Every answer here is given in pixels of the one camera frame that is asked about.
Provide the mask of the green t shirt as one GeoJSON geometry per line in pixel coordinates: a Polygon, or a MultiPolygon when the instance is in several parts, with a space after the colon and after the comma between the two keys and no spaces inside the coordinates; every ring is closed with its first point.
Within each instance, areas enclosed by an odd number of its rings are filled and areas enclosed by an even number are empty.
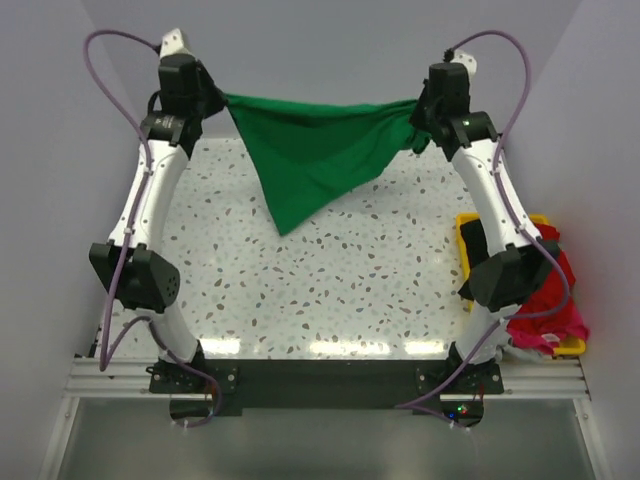
{"type": "Polygon", "coordinates": [[[230,94],[227,108],[258,174],[278,233],[376,179],[430,134],[410,123],[417,103],[327,105],[230,94]]]}

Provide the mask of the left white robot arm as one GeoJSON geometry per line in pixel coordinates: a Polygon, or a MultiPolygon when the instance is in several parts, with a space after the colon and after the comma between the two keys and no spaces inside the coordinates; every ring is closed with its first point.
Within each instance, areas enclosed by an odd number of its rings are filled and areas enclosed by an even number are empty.
{"type": "Polygon", "coordinates": [[[107,291],[100,365],[106,367],[120,340],[110,336],[112,312],[121,305],[145,321],[160,358],[178,361],[173,382],[185,392],[200,390],[207,368],[193,359],[199,342],[177,305],[180,272],[161,254],[162,235],[177,183],[202,135],[205,119],[226,100],[200,60],[188,53],[163,55],[160,88],[143,121],[136,172],[119,220],[104,243],[89,251],[90,263],[107,291]]]}

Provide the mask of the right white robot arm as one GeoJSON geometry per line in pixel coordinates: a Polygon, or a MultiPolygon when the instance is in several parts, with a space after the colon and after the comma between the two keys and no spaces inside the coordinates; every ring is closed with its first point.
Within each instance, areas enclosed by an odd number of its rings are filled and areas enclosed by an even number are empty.
{"type": "Polygon", "coordinates": [[[488,257],[468,276],[471,320],[454,344],[461,359],[445,369],[448,386],[466,393],[481,380],[478,365],[493,360],[506,344],[507,318],[544,284],[559,246],[542,238],[523,208],[489,115],[471,111],[465,65],[430,66],[410,123],[431,135],[461,177],[484,231],[488,257]]]}

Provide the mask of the red t shirt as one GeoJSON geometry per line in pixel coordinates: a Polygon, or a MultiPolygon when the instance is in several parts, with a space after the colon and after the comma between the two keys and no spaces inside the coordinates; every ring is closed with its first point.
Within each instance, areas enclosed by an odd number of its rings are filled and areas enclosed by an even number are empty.
{"type": "MultiPolygon", "coordinates": [[[[521,307],[519,314],[539,313],[557,307],[564,298],[564,285],[559,273],[553,269],[543,286],[521,307]]],[[[507,330],[517,335],[540,337],[553,334],[559,339],[567,335],[587,340],[590,332],[583,324],[573,299],[570,298],[562,310],[554,315],[539,318],[518,318],[509,322],[507,330]]]]}

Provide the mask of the white grey t shirt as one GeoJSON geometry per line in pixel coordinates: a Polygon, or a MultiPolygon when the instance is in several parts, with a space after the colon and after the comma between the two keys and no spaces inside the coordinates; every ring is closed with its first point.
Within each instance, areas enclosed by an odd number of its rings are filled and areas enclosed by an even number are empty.
{"type": "Polygon", "coordinates": [[[527,363],[543,363],[548,356],[535,349],[522,349],[512,343],[506,343],[499,347],[503,356],[527,363]]]}

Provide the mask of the yellow plastic bin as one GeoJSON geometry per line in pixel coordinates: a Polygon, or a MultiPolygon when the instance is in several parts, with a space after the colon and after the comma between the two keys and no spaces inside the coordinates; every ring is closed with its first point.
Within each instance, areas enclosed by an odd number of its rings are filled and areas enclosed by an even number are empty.
{"type": "MultiPolygon", "coordinates": [[[[486,239],[479,216],[462,213],[456,217],[456,242],[460,252],[463,277],[488,258],[486,239]]],[[[540,289],[507,324],[510,344],[520,350],[533,350],[548,356],[579,356],[586,352],[590,336],[571,297],[576,278],[565,253],[557,258],[560,268],[553,268],[540,289]]]]}

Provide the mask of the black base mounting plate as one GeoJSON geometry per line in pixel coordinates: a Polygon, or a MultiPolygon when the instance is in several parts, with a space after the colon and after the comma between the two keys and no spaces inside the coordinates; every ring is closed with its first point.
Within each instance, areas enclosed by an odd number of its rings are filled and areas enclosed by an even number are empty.
{"type": "Polygon", "coordinates": [[[389,410],[418,399],[468,425],[483,416],[487,395],[503,393],[499,366],[467,367],[455,380],[445,360],[238,360],[200,358],[190,370],[158,361],[147,367],[152,394],[171,396],[175,420],[248,409],[389,410]]]}

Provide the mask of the aluminium frame rail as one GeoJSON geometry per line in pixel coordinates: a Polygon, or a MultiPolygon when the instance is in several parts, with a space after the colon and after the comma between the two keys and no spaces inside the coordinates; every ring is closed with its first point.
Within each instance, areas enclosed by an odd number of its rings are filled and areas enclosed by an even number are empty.
{"type": "MultiPolygon", "coordinates": [[[[117,359],[105,372],[94,359],[73,361],[64,395],[76,398],[136,398],[150,395],[149,359],[117,359]]],[[[550,360],[542,363],[504,361],[500,364],[504,395],[508,399],[570,399],[590,397],[580,362],[550,360]]]]}

